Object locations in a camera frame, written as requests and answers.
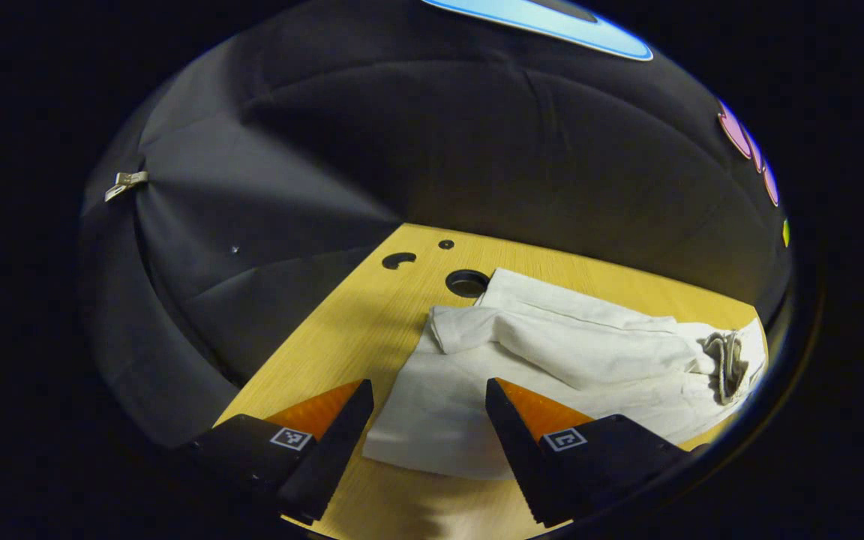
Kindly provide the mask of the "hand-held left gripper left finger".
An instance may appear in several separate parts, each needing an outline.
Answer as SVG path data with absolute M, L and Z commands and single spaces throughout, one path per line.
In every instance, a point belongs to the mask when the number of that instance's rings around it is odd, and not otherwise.
M 374 411 L 373 383 L 340 384 L 265 417 L 233 415 L 177 448 L 181 471 L 234 506 L 312 525 Z

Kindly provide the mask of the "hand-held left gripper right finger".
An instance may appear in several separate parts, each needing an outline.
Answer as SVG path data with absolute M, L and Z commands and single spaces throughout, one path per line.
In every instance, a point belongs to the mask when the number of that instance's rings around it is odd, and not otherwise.
M 622 414 L 593 418 L 501 377 L 484 407 L 535 522 L 554 527 L 609 512 L 692 461 L 692 453 Z

